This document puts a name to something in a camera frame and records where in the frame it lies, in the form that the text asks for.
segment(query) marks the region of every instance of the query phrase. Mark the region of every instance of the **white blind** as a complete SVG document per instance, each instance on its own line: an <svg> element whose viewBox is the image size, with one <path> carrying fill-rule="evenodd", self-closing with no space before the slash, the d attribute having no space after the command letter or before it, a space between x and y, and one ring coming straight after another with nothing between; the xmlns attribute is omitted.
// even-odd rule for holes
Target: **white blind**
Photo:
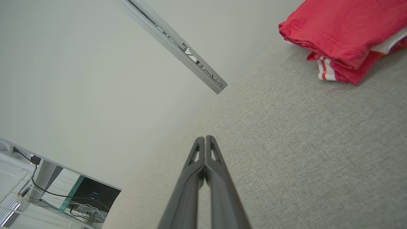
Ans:
<svg viewBox="0 0 407 229"><path fill-rule="evenodd" d="M0 205L15 209L18 205L17 195L27 186L31 174L22 168L0 161ZM11 216L12 212L0 209L0 226Z"/></svg>

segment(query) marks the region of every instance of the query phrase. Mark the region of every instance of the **red towel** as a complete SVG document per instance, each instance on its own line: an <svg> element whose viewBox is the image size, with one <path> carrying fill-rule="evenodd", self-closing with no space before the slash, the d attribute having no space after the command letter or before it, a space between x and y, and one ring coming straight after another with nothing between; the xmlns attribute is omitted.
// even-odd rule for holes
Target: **red towel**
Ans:
<svg viewBox="0 0 407 229"><path fill-rule="evenodd" d="M285 40L312 50L308 61L332 68L322 79L354 85L385 56L370 50L406 27L407 0L306 0L279 25ZM392 52L406 45L402 40Z"/></svg>

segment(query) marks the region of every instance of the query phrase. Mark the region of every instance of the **folded towel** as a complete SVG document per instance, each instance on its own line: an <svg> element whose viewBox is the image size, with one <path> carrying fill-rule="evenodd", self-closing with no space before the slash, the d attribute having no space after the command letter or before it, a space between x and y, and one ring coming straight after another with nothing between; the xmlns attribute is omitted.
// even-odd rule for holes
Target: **folded towel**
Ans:
<svg viewBox="0 0 407 229"><path fill-rule="evenodd" d="M384 55L371 49L407 27L406 12L404 0L306 0L279 30L285 40L312 50L307 60L320 62L321 79L356 85Z"/></svg>

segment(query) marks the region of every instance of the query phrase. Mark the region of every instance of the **gray carpet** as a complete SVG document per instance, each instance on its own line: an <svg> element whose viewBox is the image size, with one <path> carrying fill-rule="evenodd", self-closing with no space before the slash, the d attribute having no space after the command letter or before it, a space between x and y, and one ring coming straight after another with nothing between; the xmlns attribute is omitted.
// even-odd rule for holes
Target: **gray carpet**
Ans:
<svg viewBox="0 0 407 229"><path fill-rule="evenodd" d="M273 45L135 174L104 229L156 228L195 138L208 134L253 228L406 227L407 51L359 86L318 80L307 54ZM199 198L199 228L208 229L206 184Z"/></svg>

